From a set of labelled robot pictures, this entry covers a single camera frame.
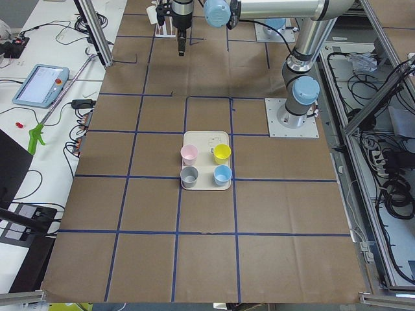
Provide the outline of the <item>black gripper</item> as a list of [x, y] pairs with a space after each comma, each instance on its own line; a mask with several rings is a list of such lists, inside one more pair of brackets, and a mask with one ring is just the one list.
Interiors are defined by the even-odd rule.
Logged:
[[172, 24], [178, 29], [178, 55], [185, 56], [187, 32], [193, 18], [193, 0], [173, 0], [171, 2]]

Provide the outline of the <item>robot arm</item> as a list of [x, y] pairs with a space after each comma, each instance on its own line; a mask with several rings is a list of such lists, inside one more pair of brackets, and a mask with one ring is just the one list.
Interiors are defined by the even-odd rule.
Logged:
[[238, 104], [263, 102], [273, 138], [317, 139], [318, 55], [351, 1], [163, 1], [178, 42], [168, 65], [185, 129], [236, 133]]
[[267, 35], [276, 34], [271, 28], [278, 30], [279, 32], [284, 31], [286, 28], [285, 18], [267, 18], [264, 20], [263, 32]]

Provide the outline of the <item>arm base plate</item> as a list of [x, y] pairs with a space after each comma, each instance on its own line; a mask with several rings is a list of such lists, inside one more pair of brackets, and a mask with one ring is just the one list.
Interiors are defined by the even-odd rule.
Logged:
[[295, 116], [286, 110], [285, 102], [285, 98], [265, 98], [269, 136], [286, 139], [319, 138], [312, 108], [304, 116]]
[[[285, 38], [287, 43], [294, 43], [296, 41], [295, 34], [298, 32], [298, 27], [296, 25], [292, 25], [291, 19], [286, 19], [284, 25], [282, 25], [282, 22], [272, 22], [266, 19], [256, 19], [255, 21], [275, 28]], [[256, 42], [284, 43], [283, 38], [274, 30], [257, 23], [254, 24], [254, 27]]]

